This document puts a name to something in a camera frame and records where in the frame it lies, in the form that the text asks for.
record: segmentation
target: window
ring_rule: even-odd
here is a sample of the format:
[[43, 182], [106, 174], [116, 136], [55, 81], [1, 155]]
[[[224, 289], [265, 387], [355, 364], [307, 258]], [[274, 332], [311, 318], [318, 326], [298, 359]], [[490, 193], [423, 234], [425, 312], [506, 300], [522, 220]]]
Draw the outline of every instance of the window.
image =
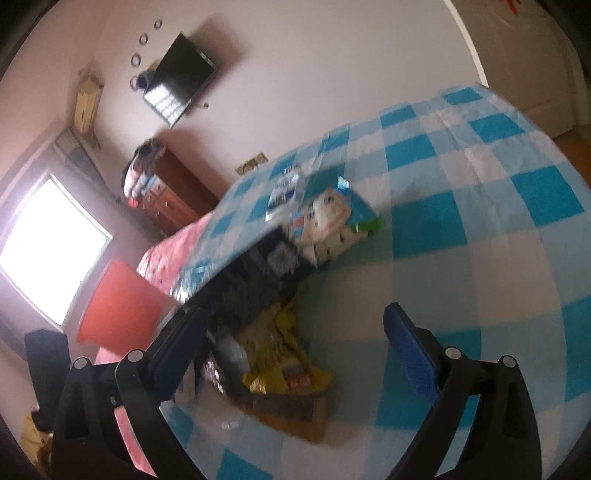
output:
[[18, 215], [0, 253], [0, 268], [31, 304], [62, 325], [111, 238], [50, 177]]

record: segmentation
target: snack bag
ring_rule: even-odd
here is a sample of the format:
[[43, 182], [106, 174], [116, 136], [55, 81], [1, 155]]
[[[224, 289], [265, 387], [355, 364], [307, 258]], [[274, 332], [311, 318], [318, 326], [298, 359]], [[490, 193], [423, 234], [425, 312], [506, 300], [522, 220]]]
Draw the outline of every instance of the snack bag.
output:
[[339, 177], [335, 187], [302, 206], [288, 226], [299, 253], [315, 265], [338, 257], [384, 222], [348, 181]]
[[246, 414], [280, 432], [310, 442], [322, 441], [327, 419], [325, 391], [313, 395], [259, 395], [240, 382], [240, 392], [236, 392], [232, 381], [225, 377], [226, 371], [218, 364], [216, 355], [210, 355], [203, 365], [205, 378], [217, 392]]
[[242, 383], [252, 393], [310, 395], [330, 384], [330, 374], [312, 367], [298, 344], [295, 319], [291, 303], [276, 304], [238, 334], [251, 367]]

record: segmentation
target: tv screen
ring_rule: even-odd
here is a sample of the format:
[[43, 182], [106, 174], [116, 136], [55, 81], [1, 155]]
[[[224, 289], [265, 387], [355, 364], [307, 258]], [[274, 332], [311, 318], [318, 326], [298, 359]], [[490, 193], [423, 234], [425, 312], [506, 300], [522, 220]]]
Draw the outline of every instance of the tv screen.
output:
[[179, 34], [156, 68], [144, 92], [144, 101], [173, 127], [216, 70], [203, 52]]

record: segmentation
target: wooden floor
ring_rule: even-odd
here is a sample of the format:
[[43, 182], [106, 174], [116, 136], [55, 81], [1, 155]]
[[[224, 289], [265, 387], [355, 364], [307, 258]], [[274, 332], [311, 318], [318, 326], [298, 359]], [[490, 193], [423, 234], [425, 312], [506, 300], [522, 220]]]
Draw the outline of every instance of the wooden floor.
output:
[[554, 142], [591, 187], [591, 144], [577, 129], [556, 137]]

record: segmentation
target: pink blanket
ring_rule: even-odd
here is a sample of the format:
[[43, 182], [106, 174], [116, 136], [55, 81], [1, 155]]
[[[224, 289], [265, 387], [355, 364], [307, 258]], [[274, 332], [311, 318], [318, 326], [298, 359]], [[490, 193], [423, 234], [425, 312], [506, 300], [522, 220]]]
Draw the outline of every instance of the pink blanket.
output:
[[[180, 269], [187, 261], [189, 253], [191, 253], [191, 250], [209, 223], [211, 215], [211, 212], [204, 215], [197, 222], [187, 225], [173, 236], [150, 248], [138, 265], [138, 273], [153, 286], [168, 295], [178, 277]], [[96, 355], [95, 365], [108, 364], [120, 360], [121, 357], [119, 355], [101, 347]], [[116, 408], [115, 418], [117, 419], [121, 436], [135, 467], [155, 476], [148, 459], [145, 457], [131, 429], [125, 408]]]

